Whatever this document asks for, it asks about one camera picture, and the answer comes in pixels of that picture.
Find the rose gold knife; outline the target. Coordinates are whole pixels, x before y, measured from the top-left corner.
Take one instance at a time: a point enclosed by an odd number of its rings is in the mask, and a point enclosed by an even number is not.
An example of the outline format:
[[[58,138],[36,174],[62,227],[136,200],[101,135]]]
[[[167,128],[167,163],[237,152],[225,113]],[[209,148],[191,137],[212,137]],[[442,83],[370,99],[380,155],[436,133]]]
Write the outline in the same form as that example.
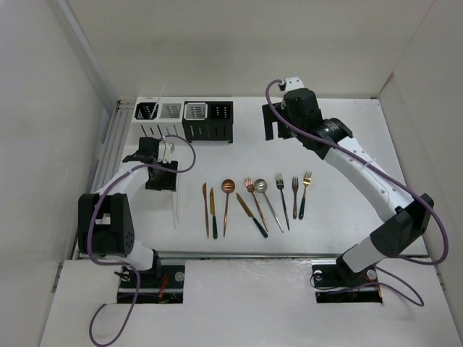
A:
[[[207,200],[207,183],[202,185],[202,193],[203,193],[203,202],[204,202],[204,211],[205,211],[205,230],[206,230],[206,237],[210,237],[210,229],[209,229],[209,219],[208,219],[208,200]]]

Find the copper small fork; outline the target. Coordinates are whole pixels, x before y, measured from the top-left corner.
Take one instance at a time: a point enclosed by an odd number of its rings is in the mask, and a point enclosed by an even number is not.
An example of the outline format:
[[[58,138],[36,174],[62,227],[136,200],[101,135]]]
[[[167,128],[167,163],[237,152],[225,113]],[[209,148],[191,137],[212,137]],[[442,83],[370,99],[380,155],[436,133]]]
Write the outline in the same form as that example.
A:
[[[293,219],[297,219],[298,216],[298,209],[297,209],[297,193],[299,189],[299,179],[297,176],[292,177],[292,191],[293,191],[293,209],[292,209],[292,217]]]

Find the gold fork green handle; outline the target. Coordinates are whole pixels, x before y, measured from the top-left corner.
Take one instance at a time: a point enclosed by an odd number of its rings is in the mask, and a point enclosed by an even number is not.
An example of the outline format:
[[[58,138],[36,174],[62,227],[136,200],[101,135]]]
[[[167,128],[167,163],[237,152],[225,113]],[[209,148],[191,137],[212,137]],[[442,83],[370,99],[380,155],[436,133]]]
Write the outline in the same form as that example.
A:
[[[307,188],[310,186],[312,181],[312,172],[311,171],[306,171],[304,178],[303,178],[303,193],[302,193],[302,199],[300,203],[300,210],[298,214],[298,218],[302,220],[305,215],[305,203],[306,203],[306,195],[307,195]]]

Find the gold knife green handle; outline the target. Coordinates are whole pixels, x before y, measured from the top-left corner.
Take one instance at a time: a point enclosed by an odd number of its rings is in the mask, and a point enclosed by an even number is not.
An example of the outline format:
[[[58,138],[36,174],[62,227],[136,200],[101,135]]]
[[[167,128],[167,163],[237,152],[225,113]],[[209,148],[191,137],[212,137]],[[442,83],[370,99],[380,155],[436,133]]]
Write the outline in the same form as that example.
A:
[[[213,238],[218,238],[218,227],[216,221],[216,209],[215,209],[215,197],[214,197],[214,189],[210,189],[210,212],[212,215],[212,226],[213,226]]]

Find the white chopstick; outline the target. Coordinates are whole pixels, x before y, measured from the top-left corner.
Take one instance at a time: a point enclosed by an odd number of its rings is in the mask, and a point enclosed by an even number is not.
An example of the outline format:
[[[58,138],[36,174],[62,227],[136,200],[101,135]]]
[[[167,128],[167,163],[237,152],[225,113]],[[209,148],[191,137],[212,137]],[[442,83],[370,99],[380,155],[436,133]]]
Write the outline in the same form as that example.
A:
[[[178,228],[179,227],[179,202],[180,194],[179,194],[179,189],[175,192],[173,195],[173,207],[174,207],[174,227]]]
[[[158,97],[156,99],[156,102],[155,102],[155,105],[153,107],[153,110],[150,114],[150,119],[154,119],[156,117],[156,112],[157,112],[157,108],[159,107],[159,103],[160,103],[160,99],[161,99],[161,96],[163,95],[163,92],[165,90],[165,87],[166,87],[166,84],[167,84],[167,81],[165,81],[162,85],[162,88],[161,88],[161,91],[160,93],[158,94]]]

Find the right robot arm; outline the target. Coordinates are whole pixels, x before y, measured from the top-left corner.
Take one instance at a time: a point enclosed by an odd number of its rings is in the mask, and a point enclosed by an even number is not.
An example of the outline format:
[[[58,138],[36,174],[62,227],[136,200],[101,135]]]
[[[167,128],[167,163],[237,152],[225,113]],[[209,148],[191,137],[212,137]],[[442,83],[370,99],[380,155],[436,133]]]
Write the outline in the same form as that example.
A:
[[[267,140],[297,138],[304,148],[343,174],[367,199],[382,225],[338,257],[336,279],[353,284],[364,270],[381,260],[401,257],[428,228],[433,200],[390,177],[365,152],[352,130],[341,120],[325,119],[312,90],[299,80],[274,80],[283,92],[279,103],[263,106]]]

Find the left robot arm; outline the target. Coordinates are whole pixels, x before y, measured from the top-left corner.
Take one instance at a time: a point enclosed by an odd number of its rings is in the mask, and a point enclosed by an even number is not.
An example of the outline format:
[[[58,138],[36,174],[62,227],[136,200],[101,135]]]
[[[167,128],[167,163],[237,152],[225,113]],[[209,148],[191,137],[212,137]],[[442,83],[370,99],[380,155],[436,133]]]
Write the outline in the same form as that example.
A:
[[[138,193],[162,202],[177,198],[174,144],[141,137],[138,149],[127,155],[108,183],[78,201],[77,242],[80,252],[123,262],[137,269],[143,285],[157,285],[162,276],[158,253],[135,238],[130,203]]]

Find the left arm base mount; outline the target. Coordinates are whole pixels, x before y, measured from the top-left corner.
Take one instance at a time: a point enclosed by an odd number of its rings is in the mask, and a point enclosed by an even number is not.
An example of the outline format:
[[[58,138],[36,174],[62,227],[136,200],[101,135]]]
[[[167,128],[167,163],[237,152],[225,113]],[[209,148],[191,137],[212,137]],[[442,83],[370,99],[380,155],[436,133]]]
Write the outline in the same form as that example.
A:
[[[116,295],[118,304],[130,304],[135,295],[136,277],[132,270],[123,267],[114,274],[119,277]],[[185,264],[167,262],[160,273],[152,270],[140,272],[140,289],[137,304],[182,304],[184,294]]]

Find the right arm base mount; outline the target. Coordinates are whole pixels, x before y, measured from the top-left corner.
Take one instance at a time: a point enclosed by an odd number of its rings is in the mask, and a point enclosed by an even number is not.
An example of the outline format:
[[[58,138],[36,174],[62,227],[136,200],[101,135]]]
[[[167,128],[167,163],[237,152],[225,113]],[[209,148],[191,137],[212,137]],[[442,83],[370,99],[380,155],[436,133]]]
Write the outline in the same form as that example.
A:
[[[318,304],[377,303],[383,299],[376,268],[371,265],[361,273],[345,278],[336,264],[313,263],[310,284]]]

